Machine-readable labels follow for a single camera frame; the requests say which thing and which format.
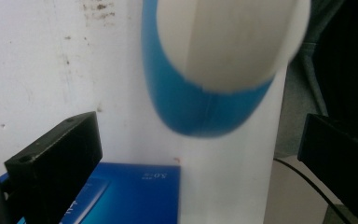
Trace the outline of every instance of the blue plastic rim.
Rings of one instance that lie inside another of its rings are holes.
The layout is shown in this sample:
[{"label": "blue plastic rim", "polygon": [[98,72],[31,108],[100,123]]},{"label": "blue plastic rim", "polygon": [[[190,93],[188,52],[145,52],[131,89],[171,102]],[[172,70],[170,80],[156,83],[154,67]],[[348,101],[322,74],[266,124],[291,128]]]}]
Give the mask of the blue plastic rim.
[{"label": "blue plastic rim", "polygon": [[272,82],[232,94],[204,91],[186,81],[167,59],[158,37],[158,0],[144,1],[142,48],[146,84],[163,122],[175,132],[216,137],[238,128],[255,111]]}]

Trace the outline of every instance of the wire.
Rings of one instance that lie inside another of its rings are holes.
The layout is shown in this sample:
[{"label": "wire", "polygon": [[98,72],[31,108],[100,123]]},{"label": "wire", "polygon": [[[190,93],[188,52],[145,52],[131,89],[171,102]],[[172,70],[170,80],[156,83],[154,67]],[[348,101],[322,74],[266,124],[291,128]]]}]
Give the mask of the wire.
[{"label": "wire", "polygon": [[277,159],[277,158],[274,158],[274,160],[287,166],[288,168],[290,168],[291,170],[296,172],[298,175],[300,175],[305,181],[307,181],[307,183],[310,184],[311,187],[313,187],[322,196],[322,198],[324,198],[324,200],[328,203],[328,205],[330,205],[330,207],[336,212],[337,216],[339,216],[339,218],[341,218],[341,220],[345,224],[351,224],[350,221],[344,216],[344,214],[342,214],[341,211],[338,210],[338,208],[327,198],[327,196],[318,188],[318,186],[316,186],[308,177],[306,177],[303,173],[301,173],[299,170],[297,170],[291,164],[289,164],[285,161],[282,161],[280,159]]}]

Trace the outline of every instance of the blue booklet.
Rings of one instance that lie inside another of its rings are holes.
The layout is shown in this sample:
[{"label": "blue booklet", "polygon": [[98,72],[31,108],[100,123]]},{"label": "blue booklet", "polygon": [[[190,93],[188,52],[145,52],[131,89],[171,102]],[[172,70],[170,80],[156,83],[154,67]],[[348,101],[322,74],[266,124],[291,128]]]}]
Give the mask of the blue booklet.
[{"label": "blue booklet", "polygon": [[61,224],[177,224],[179,185],[179,166],[101,162]]}]

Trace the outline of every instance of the white table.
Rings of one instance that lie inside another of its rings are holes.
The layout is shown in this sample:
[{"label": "white table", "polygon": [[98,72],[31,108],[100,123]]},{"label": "white table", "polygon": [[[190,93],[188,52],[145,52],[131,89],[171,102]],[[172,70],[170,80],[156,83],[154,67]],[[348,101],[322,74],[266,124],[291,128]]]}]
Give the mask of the white table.
[{"label": "white table", "polygon": [[136,0],[0,0],[0,175],[63,119],[97,110],[103,161],[180,159],[181,223],[263,223],[285,69],[234,133],[178,135],[148,98],[141,15]]}]

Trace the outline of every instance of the gray fabric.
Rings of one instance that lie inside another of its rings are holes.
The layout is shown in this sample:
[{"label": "gray fabric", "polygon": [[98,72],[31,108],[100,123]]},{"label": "gray fabric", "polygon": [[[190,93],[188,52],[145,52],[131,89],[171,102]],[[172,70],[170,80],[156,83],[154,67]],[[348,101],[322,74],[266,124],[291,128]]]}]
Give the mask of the gray fabric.
[{"label": "gray fabric", "polygon": [[344,0],[313,0],[309,28],[296,57],[287,68],[275,157],[296,155],[308,113],[327,116],[312,56],[319,38]]}]

